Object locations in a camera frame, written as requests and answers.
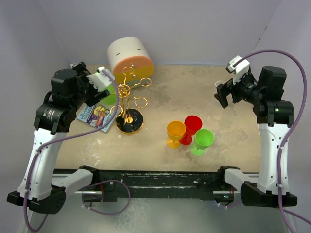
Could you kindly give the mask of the gold wine glass rack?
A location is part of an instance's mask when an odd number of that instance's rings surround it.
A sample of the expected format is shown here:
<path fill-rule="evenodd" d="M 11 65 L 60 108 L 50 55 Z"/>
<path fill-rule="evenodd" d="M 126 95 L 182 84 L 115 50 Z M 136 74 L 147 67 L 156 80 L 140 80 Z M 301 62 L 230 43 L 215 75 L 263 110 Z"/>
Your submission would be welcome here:
<path fill-rule="evenodd" d="M 152 80 L 148 77 L 143 77 L 140 81 L 132 86 L 129 86 L 127 78 L 135 76 L 132 67 L 125 67 L 122 70 L 124 80 L 118 84 L 118 90 L 114 95 L 119 97 L 118 108 L 121 110 L 115 115 L 116 126 L 123 134 L 138 133 L 143 127 L 143 114 L 139 109 L 145 108 L 148 105 L 148 100 L 145 97 L 135 97 L 131 91 L 137 86 L 149 87 Z"/>

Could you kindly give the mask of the red wine glass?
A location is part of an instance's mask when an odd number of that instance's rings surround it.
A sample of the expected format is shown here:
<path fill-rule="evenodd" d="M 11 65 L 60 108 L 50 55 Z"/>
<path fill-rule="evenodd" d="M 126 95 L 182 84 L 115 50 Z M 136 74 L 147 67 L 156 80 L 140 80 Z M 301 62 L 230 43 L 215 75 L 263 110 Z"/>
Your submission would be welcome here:
<path fill-rule="evenodd" d="M 192 142 L 192 137 L 202 128 L 203 122 L 198 116 L 190 115 L 186 117 L 184 124 L 186 132 L 179 142 L 183 145 L 189 145 Z"/>

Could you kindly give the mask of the orange wine glass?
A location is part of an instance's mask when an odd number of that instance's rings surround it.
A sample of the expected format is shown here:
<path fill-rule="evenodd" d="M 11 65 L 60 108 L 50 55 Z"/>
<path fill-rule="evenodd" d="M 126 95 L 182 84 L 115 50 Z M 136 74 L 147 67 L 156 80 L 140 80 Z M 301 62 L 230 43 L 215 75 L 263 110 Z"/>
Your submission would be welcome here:
<path fill-rule="evenodd" d="M 167 126 L 167 145 L 170 148 L 178 148 L 180 146 L 179 140 L 184 136 L 186 126 L 181 121 L 172 121 Z"/>

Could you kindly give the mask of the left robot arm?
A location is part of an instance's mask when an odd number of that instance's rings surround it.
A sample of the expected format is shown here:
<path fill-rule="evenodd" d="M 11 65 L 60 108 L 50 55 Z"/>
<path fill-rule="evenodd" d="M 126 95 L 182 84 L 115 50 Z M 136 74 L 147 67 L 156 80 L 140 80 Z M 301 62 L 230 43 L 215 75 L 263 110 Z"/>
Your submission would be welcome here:
<path fill-rule="evenodd" d="M 78 109 L 93 106 L 109 96 L 107 88 L 115 80 L 105 67 L 91 74 L 85 63 L 55 72 L 51 91 L 37 109 L 34 121 L 34 143 L 24 178 L 7 202 L 40 214 L 56 214 L 67 197 L 86 187 L 95 190 L 100 185 L 99 171 L 81 166 L 60 181 L 52 181 L 59 150 Z"/>

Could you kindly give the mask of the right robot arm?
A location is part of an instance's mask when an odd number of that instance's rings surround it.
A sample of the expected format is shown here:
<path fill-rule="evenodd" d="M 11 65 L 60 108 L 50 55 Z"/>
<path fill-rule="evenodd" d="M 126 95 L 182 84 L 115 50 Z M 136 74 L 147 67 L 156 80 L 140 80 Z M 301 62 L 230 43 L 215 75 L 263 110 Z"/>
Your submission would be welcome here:
<path fill-rule="evenodd" d="M 223 108 L 228 106 L 228 95 L 232 96 L 233 103 L 243 100 L 252 104 L 261 138 L 261 166 L 257 180 L 237 167 L 222 166 L 218 170 L 222 175 L 216 178 L 217 186 L 221 190 L 234 187 L 245 206 L 296 206 L 297 196 L 290 193 L 288 184 L 287 145 L 281 144 L 294 124 L 294 107 L 282 99 L 285 70 L 264 66 L 258 80 L 250 66 L 227 70 L 235 77 L 218 85 L 214 96 Z"/>

